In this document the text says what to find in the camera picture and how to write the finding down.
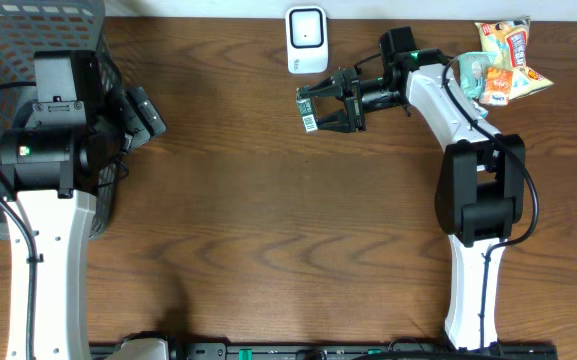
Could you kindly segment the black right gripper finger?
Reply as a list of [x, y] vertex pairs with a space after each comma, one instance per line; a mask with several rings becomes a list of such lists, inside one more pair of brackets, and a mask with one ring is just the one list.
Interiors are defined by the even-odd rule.
[[316, 121], [319, 130], [352, 133], [356, 131], [353, 120], [344, 110], [338, 110], [334, 113], [318, 118]]
[[347, 84], [347, 70], [341, 69], [333, 75], [312, 86], [303, 86], [297, 89], [297, 98], [306, 99], [313, 97], [343, 98], [349, 91]]

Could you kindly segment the round green white item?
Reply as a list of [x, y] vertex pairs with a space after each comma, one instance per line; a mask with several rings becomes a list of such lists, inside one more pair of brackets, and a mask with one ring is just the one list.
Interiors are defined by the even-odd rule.
[[317, 116], [313, 101], [310, 98], [296, 99], [296, 104], [302, 118], [306, 132], [314, 132], [318, 130]]

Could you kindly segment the mint green snack pouch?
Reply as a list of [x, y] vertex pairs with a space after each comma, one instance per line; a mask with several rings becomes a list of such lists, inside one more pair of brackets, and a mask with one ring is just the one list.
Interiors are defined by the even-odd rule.
[[468, 52], [459, 56], [460, 88], [469, 99], [484, 91], [485, 73], [497, 58], [495, 52]]

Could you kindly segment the orange tissue pack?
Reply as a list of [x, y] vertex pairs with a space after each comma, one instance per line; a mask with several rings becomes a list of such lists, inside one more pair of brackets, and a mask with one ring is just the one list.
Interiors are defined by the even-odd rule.
[[486, 70], [484, 90], [479, 102], [484, 105], [505, 106], [509, 103], [513, 72], [490, 66]]

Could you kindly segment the yellow white snack bag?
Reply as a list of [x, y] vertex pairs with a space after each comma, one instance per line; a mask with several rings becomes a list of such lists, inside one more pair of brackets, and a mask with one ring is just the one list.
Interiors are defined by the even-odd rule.
[[513, 73], [509, 99], [515, 100], [543, 91], [553, 82], [527, 65], [531, 18], [523, 16], [496, 23], [475, 22], [482, 50], [495, 52], [494, 66]]

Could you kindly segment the green tissue pack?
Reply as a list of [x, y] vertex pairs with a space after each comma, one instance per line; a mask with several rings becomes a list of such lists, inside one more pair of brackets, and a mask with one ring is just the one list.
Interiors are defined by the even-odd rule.
[[484, 108], [483, 106], [481, 106], [477, 101], [475, 101], [474, 99], [471, 100], [471, 104], [472, 106], [477, 110], [477, 112], [479, 113], [479, 115], [482, 118], [486, 118], [489, 115], [489, 111]]

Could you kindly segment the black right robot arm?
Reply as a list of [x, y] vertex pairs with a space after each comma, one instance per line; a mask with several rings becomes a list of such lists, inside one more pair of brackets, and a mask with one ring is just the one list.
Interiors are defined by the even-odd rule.
[[386, 52], [384, 74], [357, 68], [296, 91], [306, 131], [363, 131], [370, 112], [415, 108], [443, 150], [435, 213], [451, 250], [451, 297], [444, 333], [462, 352], [490, 354], [498, 342], [495, 301], [505, 248], [523, 212], [525, 146], [503, 135], [460, 92], [451, 60], [438, 49]]

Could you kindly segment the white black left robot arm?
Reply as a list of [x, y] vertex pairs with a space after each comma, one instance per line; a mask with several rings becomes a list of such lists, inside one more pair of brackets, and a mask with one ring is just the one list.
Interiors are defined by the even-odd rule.
[[0, 198], [11, 240], [8, 355], [87, 359], [88, 244], [101, 195], [127, 174], [123, 157], [162, 134], [142, 88], [105, 83], [110, 58], [40, 51], [35, 87], [0, 138]]

